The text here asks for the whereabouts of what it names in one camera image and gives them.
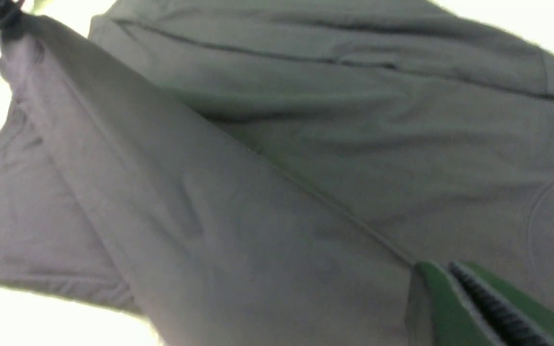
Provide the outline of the green right gripper finger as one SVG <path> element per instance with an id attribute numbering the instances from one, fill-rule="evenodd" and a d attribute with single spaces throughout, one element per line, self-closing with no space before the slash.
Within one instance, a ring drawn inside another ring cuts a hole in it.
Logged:
<path id="1" fill-rule="evenodd" d="M 420 261 L 406 330 L 410 346 L 554 346 L 554 311 L 475 263 Z"/>

